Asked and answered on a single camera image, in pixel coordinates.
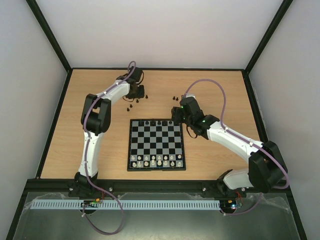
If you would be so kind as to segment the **black enclosure frame post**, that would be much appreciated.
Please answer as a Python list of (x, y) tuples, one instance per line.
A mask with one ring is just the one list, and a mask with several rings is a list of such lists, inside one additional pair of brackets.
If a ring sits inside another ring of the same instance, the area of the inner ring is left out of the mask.
[(72, 69), (71, 65), (69, 64), (60, 44), (58, 43), (48, 21), (46, 20), (40, 6), (38, 5), (36, 0), (26, 0), (30, 10), (32, 11), (34, 17), (36, 18), (39, 26), (41, 27), (43, 33), (45, 34), (47, 40), (49, 41), (50, 45), (52, 46), (55, 54), (57, 55), (58, 59), (60, 60), (64, 70), (69, 73)]
[(293, 0), (283, 0), (281, 2), (278, 10), (276, 11), (274, 17), (272, 18), (262, 39), (260, 40), (257, 48), (255, 49), (252, 57), (250, 58), (245, 68), (245, 72), (248, 75), (253, 70), (254, 66), (256, 65), (257, 61), (259, 60), (260, 56), (262, 55), (267, 44), (269, 43), (270, 39), (272, 38), (273, 34), (275, 33), (276, 29), (278, 28), (279, 24), (281, 23), (282, 19), (284, 18), (285, 14), (287, 13), (292, 3), (293, 3)]

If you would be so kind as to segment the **black and white chessboard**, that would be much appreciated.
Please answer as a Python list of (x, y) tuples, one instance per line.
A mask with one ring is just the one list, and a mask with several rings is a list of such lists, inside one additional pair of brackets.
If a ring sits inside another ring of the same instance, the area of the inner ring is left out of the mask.
[[(186, 170), (182, 124), (169, 125), (169, 121), (171, 120), (165, 118), (130, 120), (127, 171)], [(151, 166), (152, 155), (155, 156), (155, 166)], [(158, 156), (161, 156), (161, 166), (157, 165)], [(167, 166), (163, 165), (164, 161), (168, 162)]]

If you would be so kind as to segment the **black enclosure frame post left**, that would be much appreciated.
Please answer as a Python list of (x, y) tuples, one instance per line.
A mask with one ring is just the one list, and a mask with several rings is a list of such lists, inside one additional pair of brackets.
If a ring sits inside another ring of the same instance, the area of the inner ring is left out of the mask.
[(60, 60), (64, 70), (69, 73), (72, 69), (71, 65), (69, 64), (60, 44), (58, 43), (48, 21), (46, 20), (40, 6), (38, 5), (36, 0), (26, 0), (30, 10), (32, 11), (34, 17), (36, 18), (39, 26), (41, 27), (43, 33), (45, 34), (47, 40), (49, 41), (50, 45), (52, 46), (55, 54), (57, 55), (58, 59)]

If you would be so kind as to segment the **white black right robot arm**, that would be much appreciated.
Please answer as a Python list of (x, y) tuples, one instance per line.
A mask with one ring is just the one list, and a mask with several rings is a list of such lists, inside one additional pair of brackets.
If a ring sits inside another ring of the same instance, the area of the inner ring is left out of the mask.
[(185, 124), (206, 140), (218, 143), (241, 157), (248, 166), (241, 170), (230, 169), (219, 177), (218, 191), (229, 196), (240, 188), (256, 188), (268, 193), (272, 188), (286, 189), (289, 183), (279, 185), (288, 178), (288, 170), (279, 147), (272, 141), (261, 142), (246, 137), (213, 115), (205, 115), (197, 100), (185, 97), (180, 106), (171, 109), (171, 119), (175, 124)]

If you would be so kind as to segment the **black aluminium rail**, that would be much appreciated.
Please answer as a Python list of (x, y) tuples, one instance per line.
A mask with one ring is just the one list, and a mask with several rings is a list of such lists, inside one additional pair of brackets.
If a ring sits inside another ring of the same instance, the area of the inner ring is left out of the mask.
[[(256, 188), (240, 187), (236, 190), (222, 188), (222, 183), (217, 180), (112, 180), (99, 179), (98, 187), (115, 196), (126, 193), (148, 194), (190, 194), (217, 200), (236, 198), (238, 194), (245, 196), (247, 193), (259, 193)], [(67, 193), (70, 197), (95, 198), (102, 195), (101, 190), (90, 186), (82, 186), (73, 179), (29, 179), (23, 194), (38, 193)]]

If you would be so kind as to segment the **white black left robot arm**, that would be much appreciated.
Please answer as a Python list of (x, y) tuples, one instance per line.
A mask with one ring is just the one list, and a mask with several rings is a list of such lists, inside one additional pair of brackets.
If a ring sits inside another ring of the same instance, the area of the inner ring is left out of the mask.
[(84, 133), (82, 160), (74, 177), (80, 190), (90, 194), (97, 190), (99, 152), (104, 134), (111, 125), (112, 105), (122, 98), (144, 98), (143, 79), (143, 70), (131, 66), (106, 90), (86, 96), (80, 120)]

